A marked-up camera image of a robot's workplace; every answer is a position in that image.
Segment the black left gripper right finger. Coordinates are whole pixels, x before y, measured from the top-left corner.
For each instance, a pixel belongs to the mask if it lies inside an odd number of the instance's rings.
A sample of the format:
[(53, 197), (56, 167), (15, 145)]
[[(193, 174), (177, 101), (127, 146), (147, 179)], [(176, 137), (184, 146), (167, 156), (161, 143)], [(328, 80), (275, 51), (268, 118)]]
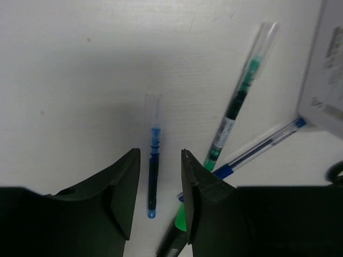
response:
[(342, 187), (232, 187), (181, 151), (194, 256), (342, 256)]

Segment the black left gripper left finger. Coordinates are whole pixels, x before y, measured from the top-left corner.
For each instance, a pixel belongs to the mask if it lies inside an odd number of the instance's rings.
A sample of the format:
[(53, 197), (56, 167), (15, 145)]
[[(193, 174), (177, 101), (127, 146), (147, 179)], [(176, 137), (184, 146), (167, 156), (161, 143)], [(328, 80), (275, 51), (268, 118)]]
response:
[(122, 256), (140, 175), (134, 148), (55, 195), (1, 188), (1, 256)]

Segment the green highlighter marker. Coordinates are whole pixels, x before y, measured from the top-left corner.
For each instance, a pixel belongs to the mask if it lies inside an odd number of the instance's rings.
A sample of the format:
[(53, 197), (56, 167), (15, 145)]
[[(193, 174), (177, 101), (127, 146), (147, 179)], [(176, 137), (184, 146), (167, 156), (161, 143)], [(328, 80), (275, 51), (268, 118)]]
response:
[(158, 250), (158, 257), (177, 257), (187, 244), (187, 226), (184, 204), (181, 204)]

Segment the blue ballpoint pen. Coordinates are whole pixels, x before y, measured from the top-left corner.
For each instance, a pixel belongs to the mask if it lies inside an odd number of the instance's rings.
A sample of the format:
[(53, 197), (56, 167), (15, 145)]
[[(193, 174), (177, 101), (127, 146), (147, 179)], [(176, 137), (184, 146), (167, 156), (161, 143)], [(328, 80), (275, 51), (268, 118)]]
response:
[(204, 167), (208, 171), (214, 172), (214, 174), (220, 179), (225, 179), (226, 177), (230, 176), (241, 166), (253, 160), (279, 142), (283, 141), (306, 124), (303, 118), (297, 118), (282, 129), (273, 133), (268, 138), (254, 145), (252, 148), (250, 148), (237, 158), (233, 159), (231, 162), (226, 163), (220, 168), (214, 170), (214, 166), (217, 163), (219, 155), (228, 139), (228, 136), (230, 135), (234, 123), (235, 120), (225, 116), (220, 123), (219, 129), (215, 135), (212, 146), (207, 153), (204, 163), (202, 164), (199, 161), (196, 161), (198, 166)]

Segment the green ink pen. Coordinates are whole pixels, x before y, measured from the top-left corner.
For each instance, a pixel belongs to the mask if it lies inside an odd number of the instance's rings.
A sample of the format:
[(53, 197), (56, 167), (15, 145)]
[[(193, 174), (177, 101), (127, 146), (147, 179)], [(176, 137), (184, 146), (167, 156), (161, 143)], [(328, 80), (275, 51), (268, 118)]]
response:
[(218, 161), (249, 89), (258, 72), (261, 70), (263, 61), (266, 60), (266, 56), (276, 36), (278, 28), (279, 24), (277, 22), (265, 22), (259, 29), (248, 58), (244, 63), (235, 92), (229, 102), (204, 161), (203, 166), (208, 171), (213, 171), (216, 162)]

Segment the black handled scissors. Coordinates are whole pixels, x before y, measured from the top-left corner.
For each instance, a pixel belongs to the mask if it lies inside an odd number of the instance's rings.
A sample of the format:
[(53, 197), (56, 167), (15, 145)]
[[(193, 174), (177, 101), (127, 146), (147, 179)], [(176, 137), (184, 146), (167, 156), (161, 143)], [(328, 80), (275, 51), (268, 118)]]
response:
[(326, 173), (326, 180), (335, 186), (342, 186), (343, 161), (331, 166)]

